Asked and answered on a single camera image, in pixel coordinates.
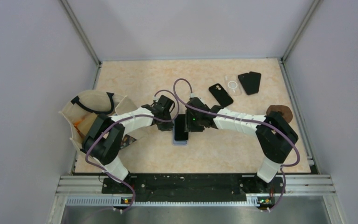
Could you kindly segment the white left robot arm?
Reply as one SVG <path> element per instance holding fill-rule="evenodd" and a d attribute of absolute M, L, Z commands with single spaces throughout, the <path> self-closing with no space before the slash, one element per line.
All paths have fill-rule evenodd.
<path fill-rule="evenodd" d="M 131 181 L 129 171 L 118 157 L 123 138 L 140 128 L 156 125 L 160 131 L 173 129 L 170 109 L 174 101 L 162 95 L 151 105 L 121 115 L 99 114 L 85 135 L 81 151 L 88 164 L 100 168 L 114 179 L 113 187 L 120 193 L 127 192 Z"/>

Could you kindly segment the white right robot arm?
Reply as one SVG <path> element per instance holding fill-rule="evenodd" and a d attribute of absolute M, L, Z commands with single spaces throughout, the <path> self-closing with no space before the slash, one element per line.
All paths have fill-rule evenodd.
<path fill-rule="evenodd" d="M 255 187 L 260 192 L 268 192 L 273 187 L 274 177 L 299 139 L 279 112 L 251 115 L 234 112 L 219 105 L 209 108 L 197 97 L 190 98 L 185 107 L 186 128 L 189 132 L 202 132 L 205 128 L 214 128 L 256 137 L 264 158 L 256 173 Z"/>

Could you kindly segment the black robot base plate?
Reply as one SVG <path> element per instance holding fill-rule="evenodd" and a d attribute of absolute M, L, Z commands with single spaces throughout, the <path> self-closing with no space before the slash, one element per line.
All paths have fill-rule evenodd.
<path fill-rule="evenodd" d="M 136 202 L 244 202 L 250 194 L 280 194 L 283 179 L 265 183 L 256 174 L 138 173 L 125 179 L 127 186 L 110 178 L 103 194 L 136 193 Z"/>

